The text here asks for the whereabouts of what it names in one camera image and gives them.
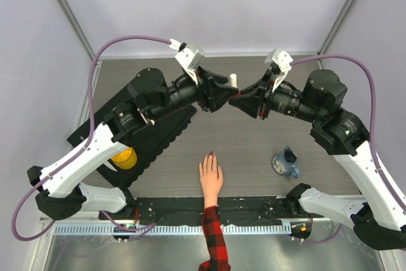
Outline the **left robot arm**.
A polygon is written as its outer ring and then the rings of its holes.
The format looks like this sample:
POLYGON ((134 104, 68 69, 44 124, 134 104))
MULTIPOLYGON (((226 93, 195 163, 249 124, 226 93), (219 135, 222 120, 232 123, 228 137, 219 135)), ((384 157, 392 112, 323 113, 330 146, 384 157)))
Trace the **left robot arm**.
POLYGON ((79 211, 104 211, 127 220, 135 200, 128 187, 188 126, 197 109, 216 112, 238 93, 228 78, 198 69, 197 79, 183 74, 167 84, 156 68, 141 70, 89 121, 89 136, 45 168, 27 172, 37 189, 38 209, 52 220, 79 211), (128 169, 108 170, 109 188, 86 185, 84 179, 117 155, 130 151, 136 162, 128 169))

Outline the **white nail polish cap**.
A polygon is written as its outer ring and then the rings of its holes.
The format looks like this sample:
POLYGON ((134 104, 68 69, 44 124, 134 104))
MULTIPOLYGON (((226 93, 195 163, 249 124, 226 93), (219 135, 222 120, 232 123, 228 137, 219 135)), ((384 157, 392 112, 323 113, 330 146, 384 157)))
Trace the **white nail polish cap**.
POLYGON ((230 86, 233 87, 233 88, 238 88, 237 75, 236 74, 230 74, 230 86))

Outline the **red plaid sleeve forearm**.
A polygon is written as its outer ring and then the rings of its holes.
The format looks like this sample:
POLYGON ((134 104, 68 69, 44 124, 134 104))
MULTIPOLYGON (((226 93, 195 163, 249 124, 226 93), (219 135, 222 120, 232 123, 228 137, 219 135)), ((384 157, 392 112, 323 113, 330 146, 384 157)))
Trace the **red plaid sleeve forearm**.
POLYGON ((199 270, 230 271, 228 251, 221 229, 218 207, 213 206, 204 210, 202 229, 206 239, 209 259, 199 265, 199 270))

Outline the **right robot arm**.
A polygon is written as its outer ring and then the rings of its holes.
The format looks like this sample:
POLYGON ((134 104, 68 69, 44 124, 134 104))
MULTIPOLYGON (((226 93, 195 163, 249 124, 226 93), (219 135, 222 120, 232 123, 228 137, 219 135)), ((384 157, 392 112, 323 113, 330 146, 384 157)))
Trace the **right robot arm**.
POLYGON ((374 164, 372 139, 362 120, 342 108, 347 87, 331 70, 314 70, 303 90, 273 89, 273 74, 245 88, 229 104, 253 118, 265 119, 271 111, 310 122, 310 136, 340 163, 364 196, 351 201, 318 191, 305 183, 287 195, 290 215, 305 213, 327 217, 352 229, 370 248, 383 251, 405 249, 405 195, 385 168, 374 164))

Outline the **mannequin hand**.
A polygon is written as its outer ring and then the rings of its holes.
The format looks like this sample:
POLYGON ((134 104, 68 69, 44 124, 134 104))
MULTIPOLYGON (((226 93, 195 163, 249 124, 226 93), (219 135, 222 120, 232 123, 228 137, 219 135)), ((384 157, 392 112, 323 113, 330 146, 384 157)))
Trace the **mannequin hand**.
POLYGON ((199 163, 199 178, 204 198, 204 209, 217 206, 218 196, 223 186, 223 171, 218 165, 214 152, 205 156, 199 163))

